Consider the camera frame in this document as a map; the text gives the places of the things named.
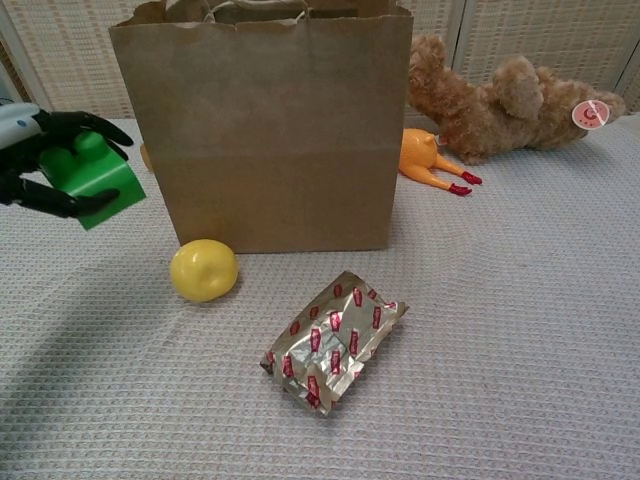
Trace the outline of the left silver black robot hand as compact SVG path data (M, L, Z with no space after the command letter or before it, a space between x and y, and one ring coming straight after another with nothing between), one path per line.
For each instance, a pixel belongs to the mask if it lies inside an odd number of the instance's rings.
M54 215L81 218L103 211L114 202L114 188L90 196L72 196L52 186L24 179L40 169L39 155L52 147L68 146L81 133L100 134L123 160L123 147L133 139L110 121L85 111L47 111L31 102L1 106L1 203Z

